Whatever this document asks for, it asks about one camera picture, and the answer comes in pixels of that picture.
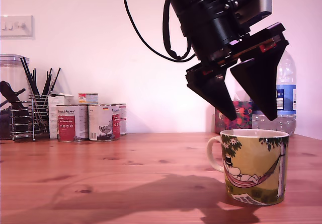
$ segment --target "blue label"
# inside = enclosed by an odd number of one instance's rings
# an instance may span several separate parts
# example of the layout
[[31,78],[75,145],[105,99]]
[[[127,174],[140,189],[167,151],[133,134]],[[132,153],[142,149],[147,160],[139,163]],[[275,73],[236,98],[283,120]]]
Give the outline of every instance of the blue label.
[[278,115],[295,115],[296,85],[277,85],[276,102]]

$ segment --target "tree illustration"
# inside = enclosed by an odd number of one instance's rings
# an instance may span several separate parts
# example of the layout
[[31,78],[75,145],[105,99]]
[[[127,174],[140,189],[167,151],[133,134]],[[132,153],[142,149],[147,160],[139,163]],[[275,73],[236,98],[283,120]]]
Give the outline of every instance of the tree illustration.
[[288,137],[278,137],[278,138],[260,138],[259,142],[261,144],[267,145],[267,150],[271,151],[272,148],[281,147],[280,154],[280,172],[278,176],[278,192],[277,197],[283,196],[284,193],[284,179],[285,179],[285,155],[286,147],[288,146]]
[[233,136],[222,135],[221,141],[222,156],[224,158],[226,155],[235,157],[236,151],[242,146],[237,137]]

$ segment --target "wood grain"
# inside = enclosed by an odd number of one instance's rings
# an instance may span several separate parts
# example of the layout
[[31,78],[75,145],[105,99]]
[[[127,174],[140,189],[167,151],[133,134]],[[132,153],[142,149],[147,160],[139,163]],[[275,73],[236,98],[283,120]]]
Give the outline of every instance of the wood grain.
[[322,141],[291,138],[285,200],[258,207],[227,196],[205,154],[213,136],[2,141],[1,223],[322,223]]

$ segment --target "ceramic mug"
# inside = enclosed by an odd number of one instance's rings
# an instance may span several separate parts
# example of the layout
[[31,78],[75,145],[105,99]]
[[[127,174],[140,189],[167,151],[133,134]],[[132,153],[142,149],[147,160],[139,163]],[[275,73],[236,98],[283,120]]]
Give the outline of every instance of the ceramic mug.
[[[226,130],[208,142],[212,167],[225,173],[226,189],[235,200],[273,205],[283,201],[289,135],[257,129]],[[212,147],[221,143],[223,167],[213,157]]]

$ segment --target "tin can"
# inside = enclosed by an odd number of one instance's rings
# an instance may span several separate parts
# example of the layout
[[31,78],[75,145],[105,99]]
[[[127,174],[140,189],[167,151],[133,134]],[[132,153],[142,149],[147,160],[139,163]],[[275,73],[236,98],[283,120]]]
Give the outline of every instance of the tin can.
[[89,138],[87,105],[57,105],[57,116],[59,142],[78,142]]
[[126,135],[126,104],[121,103],[120,105],[120,135]]
[[119,105],[89,105],[89,137],[92,141],[114,141],[120,138]]
[[78,102],[80,104],[98,104],[99,94],[98,93],[79,93]]

